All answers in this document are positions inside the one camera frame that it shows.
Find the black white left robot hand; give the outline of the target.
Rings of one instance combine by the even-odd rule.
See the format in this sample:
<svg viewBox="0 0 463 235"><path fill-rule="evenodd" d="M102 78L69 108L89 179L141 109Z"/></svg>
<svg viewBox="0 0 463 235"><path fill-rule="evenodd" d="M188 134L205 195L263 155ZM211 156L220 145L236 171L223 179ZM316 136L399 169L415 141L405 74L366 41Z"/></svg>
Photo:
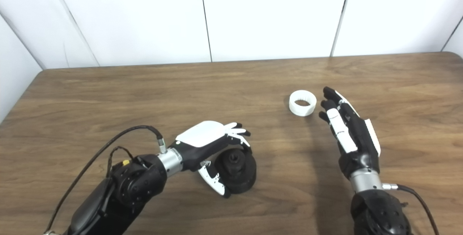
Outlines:
<svg viewBox="0 0 463 235"><path fill-rule="evenodd" d="M170 145L181 171L197 171L224 198L249 191L256 182L256 160L240 123L203 121L180 133Z"/></svg>

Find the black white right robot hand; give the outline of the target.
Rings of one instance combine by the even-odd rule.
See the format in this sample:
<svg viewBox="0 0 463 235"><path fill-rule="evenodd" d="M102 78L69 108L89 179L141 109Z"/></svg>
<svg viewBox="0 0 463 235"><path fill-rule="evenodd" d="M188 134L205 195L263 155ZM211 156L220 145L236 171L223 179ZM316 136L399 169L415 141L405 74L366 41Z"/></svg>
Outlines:
<svg viewBox="0 0 463 235"><path fill-rule="evenodd" d="M364 168L379 174L381 147L371 121L361 118L338 91L326 86L323 95L319 118L329 124L337 140L342 174L349 179L355 171Z"/></svg>

